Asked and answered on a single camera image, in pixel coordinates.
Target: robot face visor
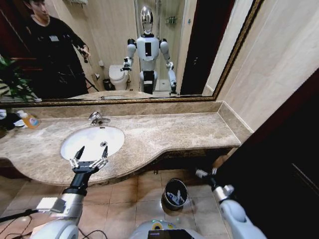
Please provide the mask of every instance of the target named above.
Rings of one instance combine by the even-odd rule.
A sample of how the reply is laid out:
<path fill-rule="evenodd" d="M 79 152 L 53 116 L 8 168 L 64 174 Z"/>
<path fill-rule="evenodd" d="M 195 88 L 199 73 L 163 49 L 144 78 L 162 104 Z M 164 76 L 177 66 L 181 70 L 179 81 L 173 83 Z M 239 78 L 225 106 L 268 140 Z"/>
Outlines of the robot face visor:
<path fill-rule="evenodd" d="M 143 25 L 144 33 L 147 35 L 151 34 L 153 26 L 153 14 L 152 10 L 147 6 L 142 8 L 141 23 Z"/>

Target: chrome faucet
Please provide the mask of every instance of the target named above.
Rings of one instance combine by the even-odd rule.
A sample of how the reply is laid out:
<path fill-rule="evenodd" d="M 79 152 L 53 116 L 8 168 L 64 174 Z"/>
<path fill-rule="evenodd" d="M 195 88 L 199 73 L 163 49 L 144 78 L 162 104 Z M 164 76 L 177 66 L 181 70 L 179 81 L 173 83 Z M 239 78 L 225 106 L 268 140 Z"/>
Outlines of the chrome faucet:
<path fill-rule="evenodd" d="M 92 120 L 91 126 L 95 126 L 96 124 L 109 123 L 111 120 L 101 116 L 99 112 L 93 112 L 89 116 L 89 120 Z"/>

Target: mirror frame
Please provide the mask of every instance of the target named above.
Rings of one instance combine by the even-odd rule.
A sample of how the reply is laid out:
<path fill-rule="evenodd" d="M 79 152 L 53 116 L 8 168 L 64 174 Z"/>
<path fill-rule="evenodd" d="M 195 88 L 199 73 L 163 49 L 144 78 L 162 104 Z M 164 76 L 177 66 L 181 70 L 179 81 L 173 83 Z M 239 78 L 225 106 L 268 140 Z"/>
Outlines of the mirror frame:
<path fill-rule="evenodd" d="M 120 99 L 120 100 L 73 100 L 73 99 L 58 99 L 56 101 L 48 100 L 43 102 L 0 102 L 0 108 L 28 108 L 28 107 L 57 107 L 57 106 L 89 106 L 89 105 L 114 105 L 114 104 L 136 104 L 136 103 L 170 103 L 170 102 L 203 102 L 216 101 L 222 86 L 236 60 L 236 57 L 246 39 L 246 36 L 253 24 L 253 21 L 264 0 L 254 0 L 243 26 L 237 36 L 236 42 L 229 55 L 223 72 L 218 80 L 215 91 L 212 96 L 178 96 L 169 98 L 145 98 L 145 99 Z"/>

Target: black shirt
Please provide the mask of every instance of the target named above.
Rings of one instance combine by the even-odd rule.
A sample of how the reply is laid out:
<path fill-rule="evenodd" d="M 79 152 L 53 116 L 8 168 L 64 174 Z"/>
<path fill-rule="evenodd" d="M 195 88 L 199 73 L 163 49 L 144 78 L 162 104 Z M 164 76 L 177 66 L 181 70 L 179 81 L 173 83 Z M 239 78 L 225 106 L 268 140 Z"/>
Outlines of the black shirt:
<path fill-rule="evenodd" d="M 85 43 L 63 21 L 50 16 L 48 26 L 41 26 L 32 18 L 28 23 L 31 33 L 32 48 L 46 71 L 62 74 L 83 73 L 76 48 L 83 48 Z"/>

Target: marble countertop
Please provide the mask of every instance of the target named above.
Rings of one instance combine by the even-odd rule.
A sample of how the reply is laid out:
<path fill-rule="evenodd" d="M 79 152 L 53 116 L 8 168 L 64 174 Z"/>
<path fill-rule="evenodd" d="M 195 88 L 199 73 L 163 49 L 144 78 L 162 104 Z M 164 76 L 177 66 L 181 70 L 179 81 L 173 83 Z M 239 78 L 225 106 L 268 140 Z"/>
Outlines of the marble countertop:
<path fill-rule="evenodd" d="M 122 148 L 92 175 L 90 183 L 125 177 L 166 151 L 238 147 L 240 141 L 218 113 L 110 117 L 108 126 L 124 132 Z M 0 139 L 0 157 L 25 176 L 47 184 L 69 185 L 74 173 L 60 148 L 67 136 L 91 127 L 87 118 L 42 119 L 36 129 L 18 128 Z"/>

